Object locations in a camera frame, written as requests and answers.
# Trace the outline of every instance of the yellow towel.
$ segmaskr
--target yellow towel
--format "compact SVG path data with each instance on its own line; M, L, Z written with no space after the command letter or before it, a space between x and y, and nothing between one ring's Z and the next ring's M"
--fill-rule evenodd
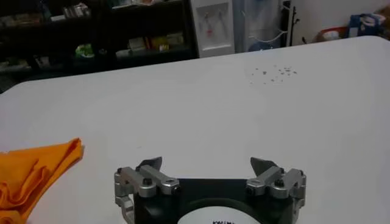
M0 153L0 224L23 224L49 186L83 154L80 139Z

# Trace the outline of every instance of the white table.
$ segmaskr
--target white table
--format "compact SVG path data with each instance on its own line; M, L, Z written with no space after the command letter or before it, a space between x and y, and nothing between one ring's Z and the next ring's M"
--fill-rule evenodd
M124 223L113 173L155 156L188 178L271 159L308 176L299 223L390 223L389 84L375 37L26 82L0 95L0 146L85 145L31 224Z

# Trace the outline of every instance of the bolt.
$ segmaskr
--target bolt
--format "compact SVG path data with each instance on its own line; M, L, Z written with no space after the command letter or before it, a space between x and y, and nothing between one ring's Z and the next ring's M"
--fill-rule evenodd
M150 178L144 178L144 180L142 181L142 184L146 185L146 186L150 186L150 185L152 185L152 183L153 183L153 181Z
M282 179L279 179L279 180L275 180L275 186L277 187L284 187L285 186L285 182L282 180Z
M254 195L255 191L251 187L245 189L247 195Z
M172 195L177 195L179 193L181 193L182 191L182 188L180 186L176 186L172 189Z

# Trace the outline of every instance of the white label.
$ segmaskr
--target white label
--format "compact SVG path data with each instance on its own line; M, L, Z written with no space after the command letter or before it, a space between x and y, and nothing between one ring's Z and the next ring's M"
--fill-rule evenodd
M184 215L177 224L260 224L245 212L221 206L204 207Z

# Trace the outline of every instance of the cable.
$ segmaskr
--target cable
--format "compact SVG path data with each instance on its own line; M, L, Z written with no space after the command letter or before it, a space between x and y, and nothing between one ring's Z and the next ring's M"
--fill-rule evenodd
M290 10L290 8L285 6L285 5L281 5L281 7L284 8L284 9Z
M279 28L276 28L276 29L278 29L278 30L279 30L279 32L282 32L282 33L288 33L288 31L284 31L284 30L281 30L281 29L279 29Z
M285 33L287 33L287 31L281 31L276 37L274 37L271 40L259 40L258 38L254 37L254 36L249 36L249 38L253 38L253 39L255 39L259 42L262 42L262 43L270 43L270 42L274 42L275 40L277 40L280 36L282 36Z

